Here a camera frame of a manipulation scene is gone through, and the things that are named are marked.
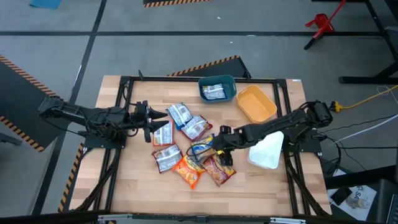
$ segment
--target paper on floor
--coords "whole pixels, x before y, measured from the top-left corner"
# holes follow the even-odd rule
[[[338,169],[333,176],[335,177],[343,174],[346,173]],[[376,191],[366,185],[350,187],[349,189],[353,193],[340,205],[337,205],[333,199],[330,198],[337,189],[328,190],[329,202],[355,219],[365,221],[371,209],[374,196],[376,196]]]

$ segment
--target blue container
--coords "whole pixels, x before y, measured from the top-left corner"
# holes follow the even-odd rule
[[[213,77],[205,77],[199,79],[199,92],[201,99],[204,103],[222,103],[231,101],[234,96],[236,96],[236,85],[234,77],[231,75],[217,75]],[[208,85],[222,84],[225,92],[225,99],[220,100],[207,100],[205,95],[203,94],[202,87]]]

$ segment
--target concrete floor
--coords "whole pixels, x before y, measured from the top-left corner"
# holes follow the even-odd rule
[[[100,0],[62,1],[57,10],[29,6],[29,0],[0,0],[0,31],[91,30]],[[397,25],[384,1],[372,1],[384,26]],[[337,3],[310,0],[229,0],[145,9],[140,1],[108,1],[99,31],[227,30],[308,31],[304,24],[317,13],[331,14]],[[364,4],[348,3],[335,17],[339,31],[377,30]],[[303,81],[308,100],[339,101],[351,105],[377,93],[376,85],[340,85],[342,75],[372,76],[392,63],[387,45],[378,37],[325,37],[309,51],[308,37],[147,36],[97,37],[87,65],[77,104],[95,105],[103,75],[166,75],[231,55],[240,55],[251,75],[296,78]],[[0,54],[68,98],[78,73],[88,37],[0,36]],[[380,96],[334,116],[329,128],[358,123],[398,112],[392,95]],[[330,133],[342,138],[372,126]],[[397,121],[377,131],[344,141],[350,146],[396,146]],[[70,129],[82,127],[71,125]],[[8,130],[1,124],[0,131]],[[65,182],[82,138],[67,134],[43,212],[57,211]],[[323,142],[323,156],[333,159],[336,149]],[[0,145],[0,217],[30,213],[49,160],[51,147],[36,153],[28,146]],[[395,164],[396,150],[350,150],[366,169]],[[341,164],[354,172],[361,167],[343,153]]]

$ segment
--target chip bag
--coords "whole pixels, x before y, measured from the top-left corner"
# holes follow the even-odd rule
[[[171,146],[174,144],[174,121],[167,124],[154,132],[154,146]]]
[[[162,150],[156,150],[152,155],[156,159],[159,173],[171,169],[182,158],[182,152],[176,144]]]
[[[205,131],[210,130],[213,125],[209,124],[205,118],[202,116],[194,116],[181,131],[184,135],[191,141],[196,141],[205,133]]]
[[[222,84],[216,84],[213,86],[203,86],[203,94],[207,100],[220,100],[226,99],[226,94]]]
[[[189,184],[191,189],[193,190],[197,185],[201,173],[204,170],[198,164],[194,163],[192,160],[188,158],[188,156],[184,156],[173,168],[172,171],[180,174],[180,176]]]
[[[210,156],[216,154],[216,151],[211,147],[213,138],[214,134],[211,134],[191,143],[191,153],[187,152],[188,157],[198,164],[202,164]]]
[[[177,130],[181,130],[192,119],[191,112],[183,103],[176,103],[167,108],[166,111],[173,118]]]
[[[229,166],[222,166],[221,161],[217,155],[208,158],[202,166],[211,175],[217,186],[225,183],[236,171]]]

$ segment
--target orange container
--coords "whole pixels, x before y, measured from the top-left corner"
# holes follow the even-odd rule
[[[259,124],[274,115],[277,107],[257,85],[249,85],[236,96],[238,106],[243,110],[251,122]]]

